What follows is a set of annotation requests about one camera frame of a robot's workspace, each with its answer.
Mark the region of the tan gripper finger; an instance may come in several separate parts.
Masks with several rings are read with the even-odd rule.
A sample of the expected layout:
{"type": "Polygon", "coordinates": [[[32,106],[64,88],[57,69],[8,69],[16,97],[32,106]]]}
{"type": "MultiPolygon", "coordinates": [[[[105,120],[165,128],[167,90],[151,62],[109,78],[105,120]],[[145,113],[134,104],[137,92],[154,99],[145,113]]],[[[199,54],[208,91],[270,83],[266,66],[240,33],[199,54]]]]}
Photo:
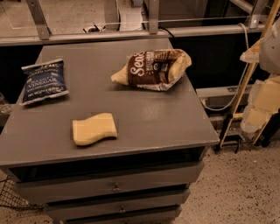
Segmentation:
{"type": "Polygon", "coordinates": [[[241,55],[240,60],[246,63],[258,63],[262,42],[263,38],[257,40],[246,52],[241,55]]]}
{"type": "Polygon", "coordinates": [[[253,133],[259,130],[280,109],[280,76],[256,80],[250,90],[241,130],[253,133]]]}

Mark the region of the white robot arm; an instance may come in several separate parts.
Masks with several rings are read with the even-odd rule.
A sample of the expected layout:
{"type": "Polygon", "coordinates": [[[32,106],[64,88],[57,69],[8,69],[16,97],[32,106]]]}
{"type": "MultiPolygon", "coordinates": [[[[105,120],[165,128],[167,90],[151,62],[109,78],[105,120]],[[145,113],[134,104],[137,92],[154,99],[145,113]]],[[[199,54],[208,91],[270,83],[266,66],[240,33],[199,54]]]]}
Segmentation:
{"type": "Polygon", "coordinates": [[[253,133],[259,130],[280,109],[280,18],[263,38],[254,43],[240,60],[258,62],[269,78],[256,80],[243,112],[241,129],[253,133]]]}

